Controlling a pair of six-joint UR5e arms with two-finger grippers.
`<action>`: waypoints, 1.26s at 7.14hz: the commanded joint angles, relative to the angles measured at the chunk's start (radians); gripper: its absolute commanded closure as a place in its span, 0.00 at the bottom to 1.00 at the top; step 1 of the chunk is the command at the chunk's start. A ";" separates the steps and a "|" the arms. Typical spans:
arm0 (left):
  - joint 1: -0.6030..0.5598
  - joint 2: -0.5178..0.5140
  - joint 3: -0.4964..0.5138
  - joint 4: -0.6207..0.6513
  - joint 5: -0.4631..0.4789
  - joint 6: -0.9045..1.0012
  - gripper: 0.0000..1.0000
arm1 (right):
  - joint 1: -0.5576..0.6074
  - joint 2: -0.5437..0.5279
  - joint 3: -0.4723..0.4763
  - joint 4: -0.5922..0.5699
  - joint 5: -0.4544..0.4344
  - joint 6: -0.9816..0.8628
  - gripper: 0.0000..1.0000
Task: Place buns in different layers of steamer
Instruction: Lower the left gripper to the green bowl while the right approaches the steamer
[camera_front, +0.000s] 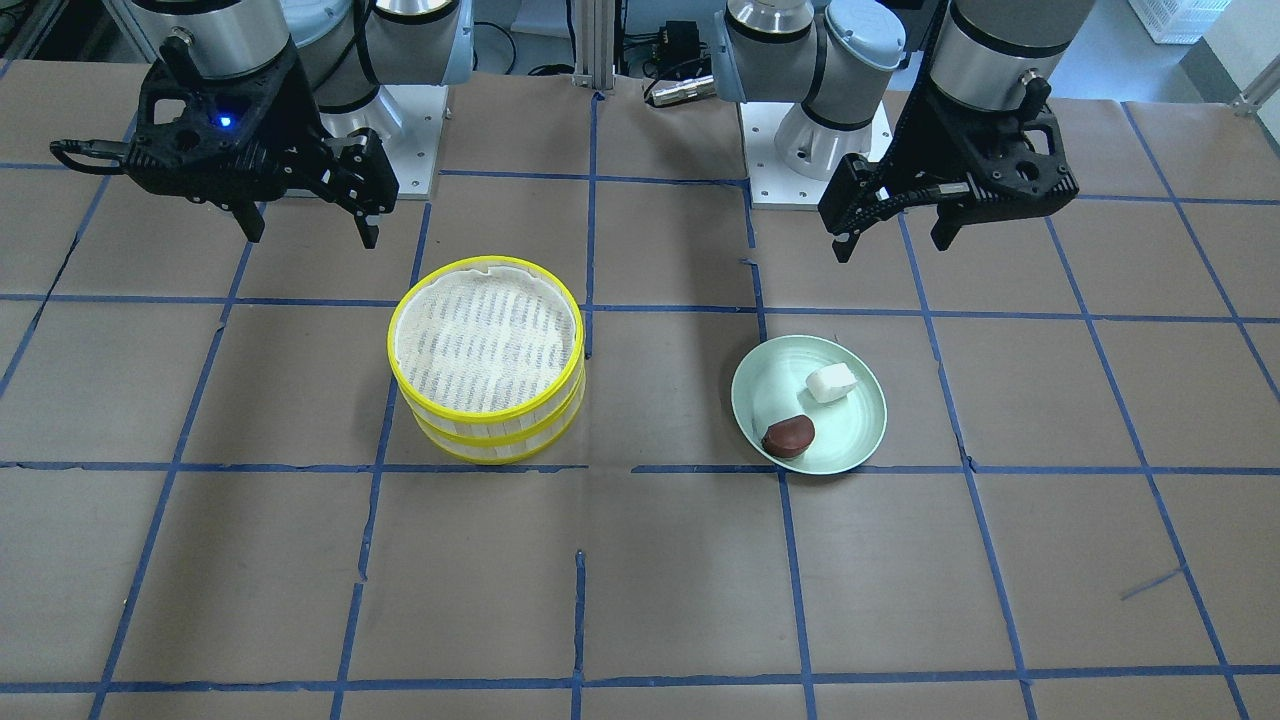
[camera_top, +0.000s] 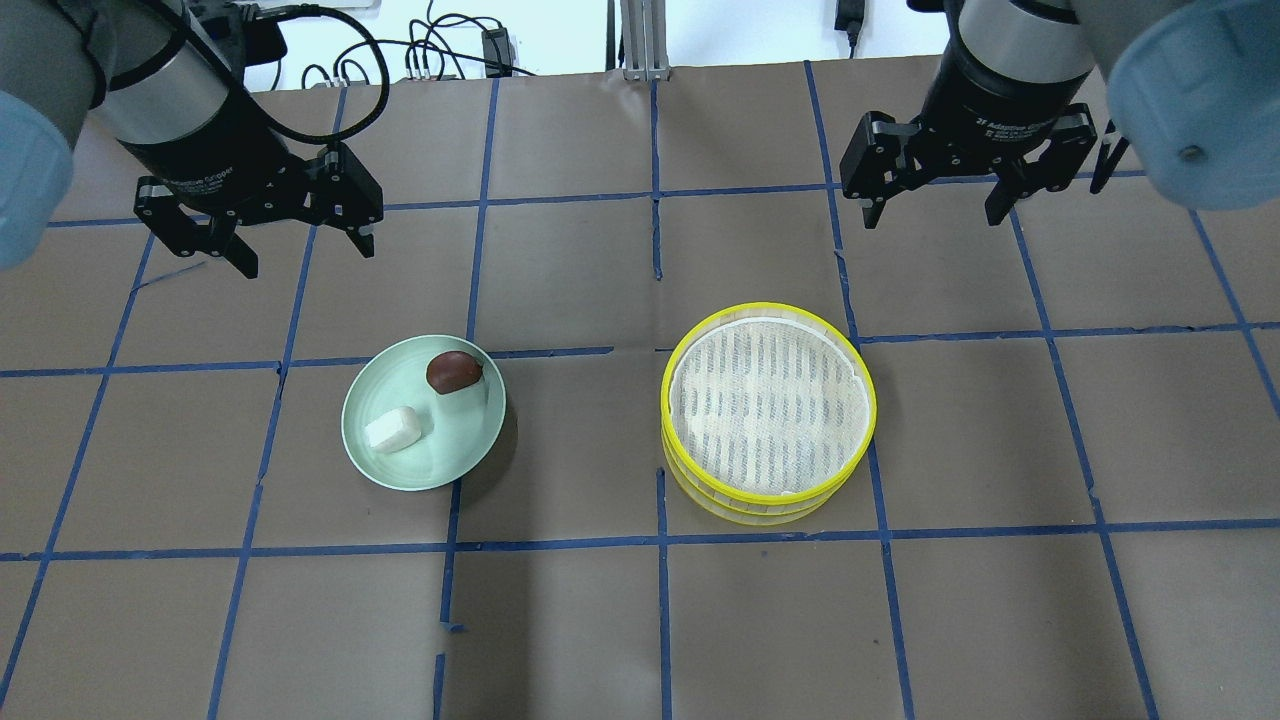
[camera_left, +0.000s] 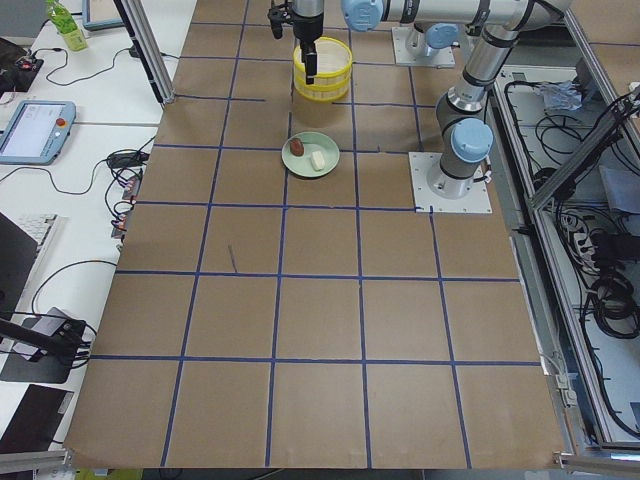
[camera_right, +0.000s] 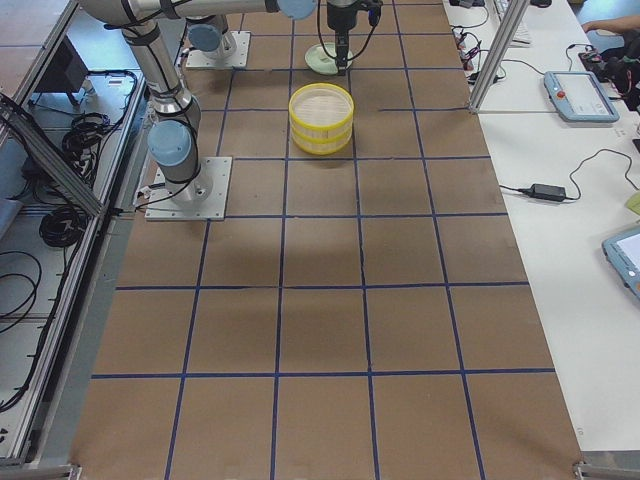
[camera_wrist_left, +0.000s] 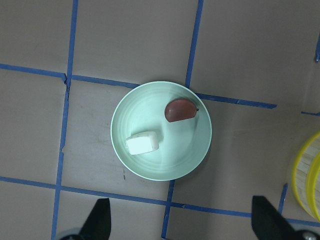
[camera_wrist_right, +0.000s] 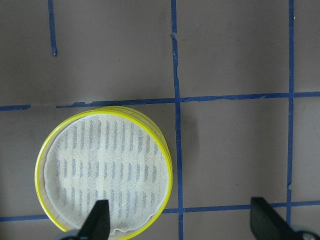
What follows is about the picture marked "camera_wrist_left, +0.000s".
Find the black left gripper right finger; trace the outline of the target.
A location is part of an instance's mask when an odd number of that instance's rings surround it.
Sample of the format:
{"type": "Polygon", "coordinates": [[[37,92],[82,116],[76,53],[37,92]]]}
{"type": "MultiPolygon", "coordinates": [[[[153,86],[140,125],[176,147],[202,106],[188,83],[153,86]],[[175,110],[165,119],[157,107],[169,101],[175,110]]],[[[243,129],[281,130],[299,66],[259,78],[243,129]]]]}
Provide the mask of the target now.
{"type": "Polygon", "coordinates": [[[283,218],[266,197],[254,195],[251,227],[258,240],[299,240],[300,232],[283,218]]]}

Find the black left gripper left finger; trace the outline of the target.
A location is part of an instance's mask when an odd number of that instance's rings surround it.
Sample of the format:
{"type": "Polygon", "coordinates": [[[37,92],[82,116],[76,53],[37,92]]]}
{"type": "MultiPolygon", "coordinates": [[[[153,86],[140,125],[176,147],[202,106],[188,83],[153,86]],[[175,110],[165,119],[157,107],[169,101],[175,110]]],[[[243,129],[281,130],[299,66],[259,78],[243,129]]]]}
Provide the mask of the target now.
{"type": "Polygon", "coordinates": [[[111,235],[111,206],[109,198],[96,201],[79,235],[83,240],[108,240],[111,235]]]}

